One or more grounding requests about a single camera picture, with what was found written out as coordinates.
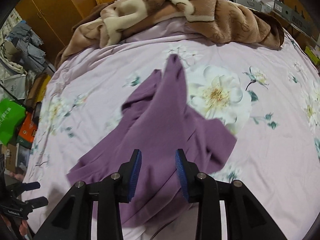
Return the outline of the purple knit pants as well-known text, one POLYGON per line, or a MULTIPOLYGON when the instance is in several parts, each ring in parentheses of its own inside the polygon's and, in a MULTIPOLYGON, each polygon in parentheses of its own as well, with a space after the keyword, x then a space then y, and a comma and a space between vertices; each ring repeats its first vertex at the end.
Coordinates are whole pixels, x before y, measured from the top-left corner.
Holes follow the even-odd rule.
POLYGON ((116 172, 133 151, 142 153, 135 196, 120 207, 126 228, 169 222, 189 209, 176 173, 182 149, 202 172, 224 167, 236 138, 217 119, 187 105, 184 68, 176 54, 164 71, 154 70, 127 98, 118 126, 83 155, 67 174, 70 183, 94 183, 116 172))

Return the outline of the pile of grey clothes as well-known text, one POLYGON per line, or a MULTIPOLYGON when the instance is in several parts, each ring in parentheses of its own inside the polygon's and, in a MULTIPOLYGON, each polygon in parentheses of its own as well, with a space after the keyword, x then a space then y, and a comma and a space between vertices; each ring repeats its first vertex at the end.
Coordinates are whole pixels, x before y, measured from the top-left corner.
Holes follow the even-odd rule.
POLYGON ((43 44, 33 29, 20 21, 4 39, 5 55, 10 61, 22 63, 25 70, 41 74, 48 67, 43 44))

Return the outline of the orange cardboard box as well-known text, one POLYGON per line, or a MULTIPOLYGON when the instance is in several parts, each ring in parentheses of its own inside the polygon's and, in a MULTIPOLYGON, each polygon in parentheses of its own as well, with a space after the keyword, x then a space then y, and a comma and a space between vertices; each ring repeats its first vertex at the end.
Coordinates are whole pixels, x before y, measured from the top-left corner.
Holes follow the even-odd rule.
POLYGON ((32 114, 27 113, 25 120, 18 133, 17 143, 19 143, 25 148, 31 149, 36 131, 37 125, 32 120, 32 114))

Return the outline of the green shopping bag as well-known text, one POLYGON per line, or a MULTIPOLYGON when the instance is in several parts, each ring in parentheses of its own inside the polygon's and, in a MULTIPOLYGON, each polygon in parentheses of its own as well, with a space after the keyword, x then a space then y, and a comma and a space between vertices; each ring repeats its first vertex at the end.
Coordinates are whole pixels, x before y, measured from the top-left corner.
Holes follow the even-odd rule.
POLYGON ((0 107, 0 140, 7 146, 14 136, 16 127, 25 119, 25 108, 9 99, 1 100, 0 107))

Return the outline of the pink floral duvet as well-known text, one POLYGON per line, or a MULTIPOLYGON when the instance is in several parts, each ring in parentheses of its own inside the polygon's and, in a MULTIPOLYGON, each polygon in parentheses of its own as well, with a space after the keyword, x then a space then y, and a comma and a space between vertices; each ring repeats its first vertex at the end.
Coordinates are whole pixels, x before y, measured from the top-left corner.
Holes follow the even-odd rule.
POLYGON ((280 50, 240 43, 214 44, 174 18, 106 48, 70 57, 48 83, 26 182, 48 205, 28 224, 39 230, 68 191, 67 173, 121 120, 121 106, 171 54, 187 84, 215 94, 238 92, 240 101, 214 102, 216 117, 236 136, 217 180, 242 180, 288 239, 302 239, 319 214, 319 75, 290 35, 280 50))

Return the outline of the brown fleece blanket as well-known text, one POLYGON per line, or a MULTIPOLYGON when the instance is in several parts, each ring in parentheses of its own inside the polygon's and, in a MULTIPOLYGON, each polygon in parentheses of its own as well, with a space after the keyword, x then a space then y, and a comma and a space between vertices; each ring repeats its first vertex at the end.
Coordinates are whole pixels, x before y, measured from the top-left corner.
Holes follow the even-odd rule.
POLYGON ((69 44, 55 66, 90 46, 118 44, 159 22, 182 17, 186 24, 214 43, 258 43, 279 49, 284 30, 273 16, 227 0, 117 0, 97 6, 95 12, 74 26, 69 44))

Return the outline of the wooden wardrobe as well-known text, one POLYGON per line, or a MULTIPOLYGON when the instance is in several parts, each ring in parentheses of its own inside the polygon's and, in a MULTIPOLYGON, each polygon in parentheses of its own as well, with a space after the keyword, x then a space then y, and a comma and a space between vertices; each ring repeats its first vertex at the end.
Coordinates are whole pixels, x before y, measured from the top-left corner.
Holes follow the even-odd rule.
POLYGON ((15 9, 43 40, 41 48, 54 63, 57 54, 69 44, 72 27, 96 5, 95 0, 20 0, 15 9))

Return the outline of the grey DUSTO shoe box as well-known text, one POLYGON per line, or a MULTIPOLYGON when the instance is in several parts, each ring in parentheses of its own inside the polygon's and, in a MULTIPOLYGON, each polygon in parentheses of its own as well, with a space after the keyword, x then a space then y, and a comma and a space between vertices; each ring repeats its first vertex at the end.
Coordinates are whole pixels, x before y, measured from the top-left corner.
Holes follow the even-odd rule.
POLYGON ((278 0, 274 0, 273 10, 296 26, 299 30, 311 36, 312 29, 310 23, 306 21, 298 12, 295 12, 292 8, 278 0))

